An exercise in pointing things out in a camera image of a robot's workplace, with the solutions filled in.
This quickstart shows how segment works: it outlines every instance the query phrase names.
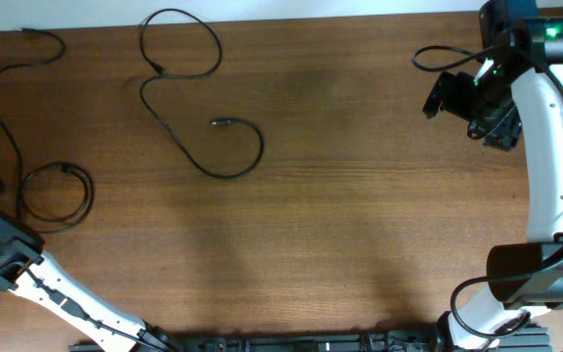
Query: white wall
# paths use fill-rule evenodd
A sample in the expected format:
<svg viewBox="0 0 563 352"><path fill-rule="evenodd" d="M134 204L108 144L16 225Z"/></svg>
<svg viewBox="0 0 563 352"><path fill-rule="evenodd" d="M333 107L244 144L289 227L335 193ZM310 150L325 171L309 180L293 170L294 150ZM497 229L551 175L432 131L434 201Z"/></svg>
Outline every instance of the white wall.
<svg viewBox="0 0 563 352"><path fill-rule="evenodd" d="M0 30L139 24L153 11L179 8L206 22L477 11L486 0L0 0ZM538 0L560 7L563 0ZM156 23L187 22L177 14Z"/></svg>

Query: wood grain surface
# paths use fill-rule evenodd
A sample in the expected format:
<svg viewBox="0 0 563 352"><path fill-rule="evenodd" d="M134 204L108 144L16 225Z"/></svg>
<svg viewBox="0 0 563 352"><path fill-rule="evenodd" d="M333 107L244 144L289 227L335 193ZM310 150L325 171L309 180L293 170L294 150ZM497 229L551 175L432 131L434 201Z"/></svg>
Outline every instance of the wood grain surface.
<svg viewBox="0 0 563 352"><path fill-rule="evenodd" d="M154 83L149 100L219 172L243 169L257 139L209 120L257 123L264 159L236 181L197 171L143 107L138 89L153 72L137 27L58 30L68 45L61 61L0 81L1 115L26 170L66 160L95 178L87 221L47 237L45 248L97 294L175 332L395 329L435 322L457 284L484 274L491 247L525 240L523 144L486 151L466 138L464 121L426 120L421 108L437 75L410 63L430 44L479 50L476 14L212 26L225 48L219 71ZM150 56L172 72L214 62L213 42L193 24L153 26L148 39ZM0 66L55 50L48 39L0 33ZM8 185L0 207L11 213L15 169L0 130ZM26 192L50 214L81 198L77 183L55 174ZM563 311L538 322L563 349ZM0 294L0 351L64 351L84 339L48 311Z"/></svg>

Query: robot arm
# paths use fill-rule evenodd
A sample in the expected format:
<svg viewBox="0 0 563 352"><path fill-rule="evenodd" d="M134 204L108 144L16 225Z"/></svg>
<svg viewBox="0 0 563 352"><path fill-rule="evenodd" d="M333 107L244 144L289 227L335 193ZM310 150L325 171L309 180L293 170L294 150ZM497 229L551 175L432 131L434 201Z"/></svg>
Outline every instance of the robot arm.
<svg viewBox="0 0 563 352"><path fill-rule="evenodd" d="M0 291L47 308L106 352L184 350L164 330L119 311L77 282L42 244L32 230L0 213Z"/></svg>
<svg viewBox="0 0 563 352"><path fill-rule="evenodd" d="M551 66L552 71L563 83L563 65ZM512 95L518 109L525 134L528 172L530 180L530 218L527 230L528 242L556 243L563 235L563 104L554 86L543 73L531 68L512 84ZM489 266L498 266L501 261L509 262L526 259L509 254L507 250L496 248L491 252ZM518 319L528 311L536 317L563 306L563 275L555 273L547 278L555 279L547 287L536 285L530 293L538 295L538 301L531 299L518 309L506 309L504 303L496 299L491 286L485 285L481 291L464 307L459 314L472 328L493 332L505 322ZM465 331L449 316L451 339L454 345L475 349L485 343L485 339Z"/></svg>
<svg viewBox="0 0 563 352"><path fill-rule="evenodd" d="M493 0L480 11L484 48L510 46L549 65L563 86L563 19L538 18L535 1ZM549 77L517 54L497 51L477 77L442 73L424 107L428 117L448 110L469 121L468 136L508 151L526 136L530 180L528 242L493 248L488 277L534 272L563 250L563 99ZM563 262L526 280L485 285L457 311L481 333L563 308ZM470 333L453 313L443 322L451 348L479 349L499 340Z"/></svg>

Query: green led light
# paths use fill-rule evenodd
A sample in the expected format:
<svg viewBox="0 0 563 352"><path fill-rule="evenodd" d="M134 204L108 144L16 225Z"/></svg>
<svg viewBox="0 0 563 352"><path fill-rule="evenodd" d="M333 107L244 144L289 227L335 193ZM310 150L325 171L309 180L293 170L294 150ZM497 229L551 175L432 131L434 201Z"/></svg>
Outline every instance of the green led light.
<svg viewBox="0 0 563 352"><path fill-rule="evenodd" d="M558 33L559 33L559 30L557 28L547 28L546 29L546 35L551 37L551 38L555 38Z"/></svg>

